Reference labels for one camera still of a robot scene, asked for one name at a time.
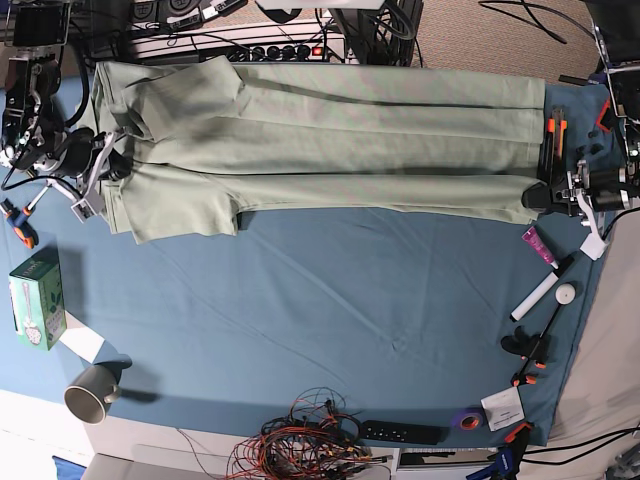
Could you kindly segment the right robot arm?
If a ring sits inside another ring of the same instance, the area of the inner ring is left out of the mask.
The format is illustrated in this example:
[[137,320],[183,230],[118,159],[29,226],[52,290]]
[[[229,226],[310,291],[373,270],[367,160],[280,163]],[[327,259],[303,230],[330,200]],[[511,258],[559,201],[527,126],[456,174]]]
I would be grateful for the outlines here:
[[[130,161],[115,146],[127,135],[117,127],[96,131],[79,122],[89,105],[88,35],[72,36],[77,25],[76,1],[11,1],[4,42],[16,50],[8,62],[5,107],[1,116],[1,163],[10,174],[25,174],[24,184],[44,181],[72,202],[82,218],[98,214],[104,200],[100,182],[119,180],[131,172]],[[81,101],[69,118],[57,107],[62,53],[75,55]]]

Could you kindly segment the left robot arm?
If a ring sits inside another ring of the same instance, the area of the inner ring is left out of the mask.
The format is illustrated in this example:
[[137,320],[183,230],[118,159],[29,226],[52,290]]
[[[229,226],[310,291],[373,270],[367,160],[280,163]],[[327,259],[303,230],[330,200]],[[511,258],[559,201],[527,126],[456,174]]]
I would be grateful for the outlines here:
[[587,1],[599,62],[587,85],[608,97],[589,132],[589,144],[569,152],[576,129],[568,109],[552,107],[544,126],[539,181],[525,190],[525,207],[540,214],[579,217],[594,231],[590,214],[624,216],[639,209],[639,3]]

